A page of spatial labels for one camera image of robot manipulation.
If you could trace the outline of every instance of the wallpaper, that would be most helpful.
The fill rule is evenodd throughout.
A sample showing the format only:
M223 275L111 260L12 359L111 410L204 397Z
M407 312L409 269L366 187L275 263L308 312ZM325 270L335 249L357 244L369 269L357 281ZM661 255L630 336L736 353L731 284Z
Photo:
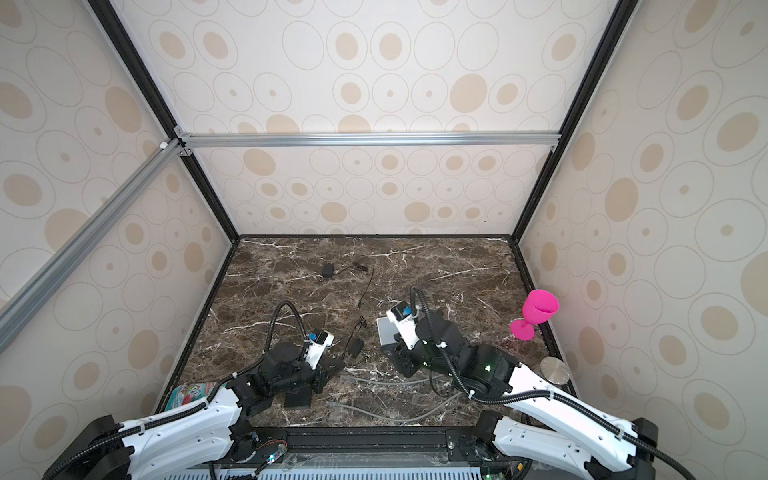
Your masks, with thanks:
M509 233L548 145L201 148L239 233Z
M164 138L88 12L0 2L0 308Z
M229 241L180 160L0 354L0 477L37 480L93 419L154 411Z
M699 480L768 472L766 46L768 3L646 2L521 244L581 397Z
M558 130L615 0L120 0L195 133Z

